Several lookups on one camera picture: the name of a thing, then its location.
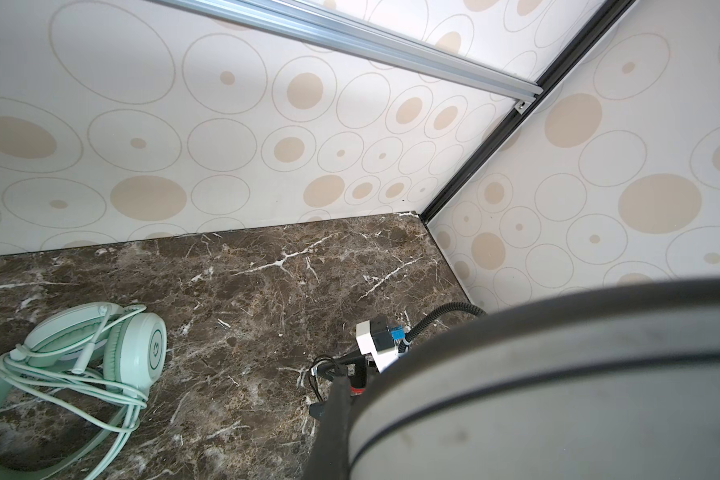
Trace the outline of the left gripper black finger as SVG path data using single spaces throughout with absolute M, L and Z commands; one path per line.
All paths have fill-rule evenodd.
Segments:
M 351 383 L 336 378 L 327 401 L 308 407 L 318 421 L 317 434 L 304 467 L 303 479 L 339 480 L 349 478 L 348 430 L 352 407 Z

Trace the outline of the mint green headphones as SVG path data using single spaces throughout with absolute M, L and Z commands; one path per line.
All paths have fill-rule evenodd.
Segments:
M 15 391 L 55 405 L 98 428 L 85 445 L 36 471 L 0 464 L 0 479 L 49 479 L 114 438 L 87 473 L 98 478 L 140 425 L 167 352 L 164 320 L 141 304 L 91 302 L 39 323 L 0 355 L 0 410 Z

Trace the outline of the white black red headphones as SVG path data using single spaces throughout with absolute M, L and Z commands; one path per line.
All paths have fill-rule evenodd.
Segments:
M 497 312 L 387 369 L 353 479 L 720 479 L 720 279 Z

